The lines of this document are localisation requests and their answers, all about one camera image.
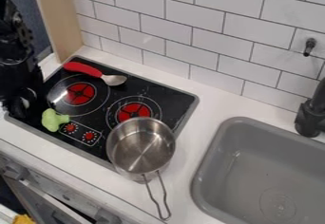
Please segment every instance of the gray sink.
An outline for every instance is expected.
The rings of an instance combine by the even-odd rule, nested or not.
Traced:
[[[325,144],[247,118],[225,121],[192,197],[227,224],[325,223]]]

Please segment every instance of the spoon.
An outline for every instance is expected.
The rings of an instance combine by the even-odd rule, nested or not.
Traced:
[[[73,72],[81,72],[92,77],[101,78],[109,86],[117,86],[126,82],[127,77],[121,75],[104,75],[101,70],[79,62],[68,62],[64,69]]]

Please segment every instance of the white countertop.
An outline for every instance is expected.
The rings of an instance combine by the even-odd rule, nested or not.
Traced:
[[[82,47],[76,54],[193,93],[200,98],[196,110],[177,138],[175,156],[162,174],[173,214],[168,223],[221,223],[203,213],[195,205],[190,195],[190,184],[211,139],[223,121],[243,116],[295,132],[293,124],[295,113],[198,84],[93,48]],[[49,75],[58,66],[54,56],[42,62],[45,75]],[[105,167],[22,130],[5,121],[3,114],[0,119],[0,139],[10,143],[10,146],[1,145],[2,151],[16,159],[19,158],[20,152],[23,154],[24,151],[24,161],[43,172],[49,171],[49,168],[37,162],[40,160],[47,162],[51,165],[51,172],[48,174],[60,178],[62,183],[82,191],[109,208],[143,224],[161,223],[153,217],[157,216],[157,211],[143,185],[127,180]],[[318,140],[324,141],[324,137],[318,137]],[[159,182],[154,179],[150,185],[156,196],[159,196],[161,194]]]

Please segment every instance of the faucet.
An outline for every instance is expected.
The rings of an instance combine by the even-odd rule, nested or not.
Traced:
[[[316,40],[308,39],[303,55],[310,56],[315,46]],[[300,135],[309,138],[325,131],[325,78],[318,84],[314,96],[300,105],[296,114],[295,127]]]

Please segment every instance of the stainless steel saucepan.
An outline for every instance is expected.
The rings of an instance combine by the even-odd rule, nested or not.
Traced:
[[[133,118],[119,124],[106,142],[106,152],[116,171],[131,180],[145,183],[161,220],[171,216],[161,172],[173,157],[175,148],[173,132],[163,122],[152,118]],[[154,177],[158,177],[162,185],[166,217],[163,217],[161,206],[150,190],[148,182]]]

